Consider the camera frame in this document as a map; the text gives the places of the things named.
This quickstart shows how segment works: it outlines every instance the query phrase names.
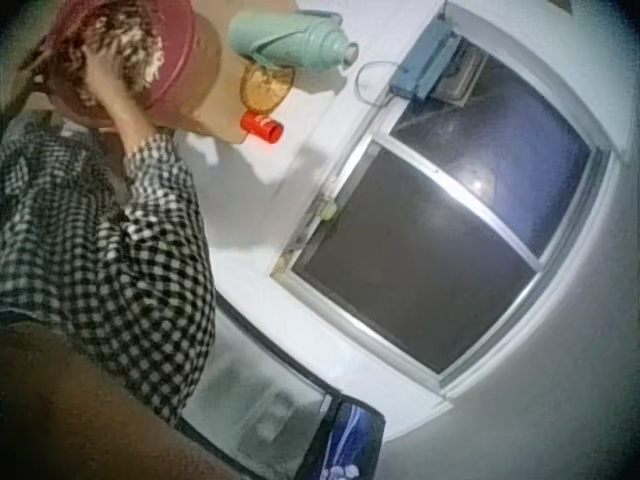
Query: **dark glass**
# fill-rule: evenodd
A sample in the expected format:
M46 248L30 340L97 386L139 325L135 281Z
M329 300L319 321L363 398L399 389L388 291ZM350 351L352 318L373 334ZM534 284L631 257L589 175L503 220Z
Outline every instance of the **dark glass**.
M475 193L538 256L590 154L538 92L492 58L464 107L412 102L392 135Z
M371 150L371 165L353 176L357 185L345 187L352 194L339 219L316 231L293 270L440 373L498 320L534 272L428 177Z

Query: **window pane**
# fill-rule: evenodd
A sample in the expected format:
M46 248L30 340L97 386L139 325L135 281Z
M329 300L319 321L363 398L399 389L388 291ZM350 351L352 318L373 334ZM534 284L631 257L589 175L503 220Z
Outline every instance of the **window pane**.
M294 271L440 373L504 313L533 271L386 150L352 192L337 223L316 231Z
M293 479L325 415L326 392L218 309L216 344L184 417L268 480Z
M474 192L541 255L589 147L531 86L489 59L464 107L412 102L392 135Z

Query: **wire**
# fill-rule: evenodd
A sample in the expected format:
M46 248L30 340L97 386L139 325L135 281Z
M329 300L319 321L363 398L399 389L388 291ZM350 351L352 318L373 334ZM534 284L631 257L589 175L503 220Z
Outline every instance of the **wire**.
M384 100L380 103L375 103L370 100L367 100L366 98L364 98L364 96L362 95L362 91L360 90L360 78L366 70L369 70L371 67L375 67L379 65L393 65L394 67L396 67L396 70L400 68L405 72L407 71L406 67L403 67L400 63L393 62L391 60L375 60L373 62L365 63L360 67L360 70L358 70L358 74L356 75L355 83L353 85L356 98L360 100L362 103L369 105L370 107L377 107L377 108L386 107L391 101L391 99L394 97L394 95L392 93L388 93L384 98Z

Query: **thermos lid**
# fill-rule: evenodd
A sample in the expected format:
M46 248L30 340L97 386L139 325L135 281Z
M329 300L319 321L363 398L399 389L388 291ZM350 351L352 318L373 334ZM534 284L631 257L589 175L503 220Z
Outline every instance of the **thermos lid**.
M356 63L359 55L360 55L360 47L358 47L357 43L351 42L349 45L347 45L347 48L344 51L342 66L345 68L349 68L351 65Z

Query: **checkered shirt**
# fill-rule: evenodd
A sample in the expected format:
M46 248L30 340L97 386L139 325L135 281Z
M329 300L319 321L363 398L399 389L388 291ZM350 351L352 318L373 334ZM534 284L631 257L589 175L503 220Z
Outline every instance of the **checkered shirt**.
M0 148L0 313L64 332L172 423L214 339L193 179L156 134L126 159L119 203L102 158L95 140L34 126Z

